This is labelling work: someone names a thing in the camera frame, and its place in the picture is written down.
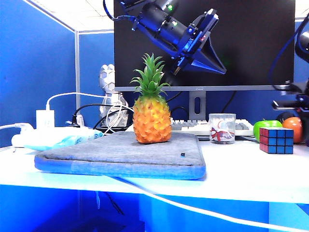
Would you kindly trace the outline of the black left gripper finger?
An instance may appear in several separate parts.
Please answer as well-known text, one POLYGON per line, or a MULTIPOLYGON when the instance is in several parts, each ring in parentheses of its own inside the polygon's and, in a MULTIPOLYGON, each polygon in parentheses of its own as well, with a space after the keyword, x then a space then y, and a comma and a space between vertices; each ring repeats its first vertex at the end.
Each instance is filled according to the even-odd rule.
POLYGON ((212 44, 211 44, 210 37, 208 37, 207 39, 204 39, 203 43, 199 46, 199 48, 193 54, 192 62, 200 62, 210 67, 226 69, 224 64, 220 61, 217 54, 215 53, 212 47, 212 44))
POLYGON ((192 62, 184 68, 188 72, 205 72, 205 73, 216 73, 216 74, 225 74, 226 69, 210 67, 200 62, 192 62))

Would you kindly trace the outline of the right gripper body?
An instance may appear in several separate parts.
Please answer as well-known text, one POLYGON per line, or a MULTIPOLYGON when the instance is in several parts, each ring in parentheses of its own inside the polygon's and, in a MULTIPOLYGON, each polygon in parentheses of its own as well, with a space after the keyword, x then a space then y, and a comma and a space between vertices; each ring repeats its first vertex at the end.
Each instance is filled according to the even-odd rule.
POLYGON ((272 102, 275 110, 296 110, 299 113, 309 112, 309 81, 304 82, 286 82, 284 85, 274 86, 282 95, 294 95, 294 100, 272 102))

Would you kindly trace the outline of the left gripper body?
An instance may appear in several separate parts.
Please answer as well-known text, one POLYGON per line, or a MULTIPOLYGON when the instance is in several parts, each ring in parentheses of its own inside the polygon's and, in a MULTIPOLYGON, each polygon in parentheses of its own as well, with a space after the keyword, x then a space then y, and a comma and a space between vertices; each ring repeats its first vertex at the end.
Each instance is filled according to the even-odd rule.
POLYGON ((211 16, 202 14, 198 16, 189 26, 183 25, 173 17, 169 18, 169 22, 174 29, 179 30, 178 42, 174 43, 176 47, 175 63, 171 68, 171 73, 179 73, 193 61, 193 54, 207 39, 211 33, 211 16))

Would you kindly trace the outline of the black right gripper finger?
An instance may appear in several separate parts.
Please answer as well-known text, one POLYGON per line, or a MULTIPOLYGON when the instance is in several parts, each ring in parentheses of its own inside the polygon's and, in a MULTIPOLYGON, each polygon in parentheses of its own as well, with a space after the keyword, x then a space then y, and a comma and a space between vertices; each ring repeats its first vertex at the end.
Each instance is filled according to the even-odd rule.
POLYGON ((309 146, 309 114, 300 113, 300 119, 303 127, 303 139, 306 146, 309 146))

